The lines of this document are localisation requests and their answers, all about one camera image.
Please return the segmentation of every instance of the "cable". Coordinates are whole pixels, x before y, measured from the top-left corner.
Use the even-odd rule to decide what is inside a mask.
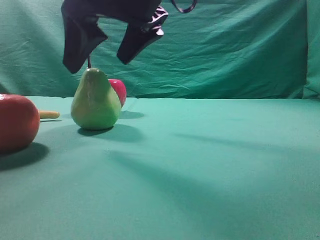
[[[182,14],[187,14],[190,13],[196,6],[197,4],[197,0],[193,0],[193,3],[191,4],[190,7],[188,7],[187,9],[182,9],[180,7],[177,6],[175,0],[171,0],[171,3],[173,4],[173,6]]]

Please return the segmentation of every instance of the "pear stem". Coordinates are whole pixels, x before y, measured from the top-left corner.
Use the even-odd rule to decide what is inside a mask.
[[[88,68],[91,68],[91,60],[90,60],[90,55],[88,56]]]

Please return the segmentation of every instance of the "green pear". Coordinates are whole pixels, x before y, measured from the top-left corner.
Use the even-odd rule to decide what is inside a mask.
[[[71,104],[71,117],[86,130],[106,130],[115,125],[121,102],[107,75],[97,68],[87,68]]]

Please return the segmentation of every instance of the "red apple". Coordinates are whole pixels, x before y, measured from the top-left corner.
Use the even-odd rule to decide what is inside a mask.
[[[21,95],[0,94],[0,153],[28,147],[39,126],[39,112],[32,101]]]
[[[127,99],[127,89],[125,84],[119,79],[109,79],[109,82],[118,95],[121,106],[123,107]]]

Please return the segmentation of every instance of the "green cloth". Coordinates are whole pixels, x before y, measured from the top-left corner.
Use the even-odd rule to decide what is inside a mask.
[[[81,74],[62,64],[62,0],[2,0],[0,92],[73,97]],[[191,0],[184,0],[186,7]],[[116,52],[126,25],[101,19],[109,40],[92,64],[136,98],[301,98],[307,74],[305,0],[201,0],[180,14],[166,0],[164,37],[129,65]]]
[[[61,117],[0,157],[1,240],[319,238],[314,100],[129,98],[98,133],[30,99]]]
[[[304,98],[320,99],[320,1],[307,0],[308,72]]]

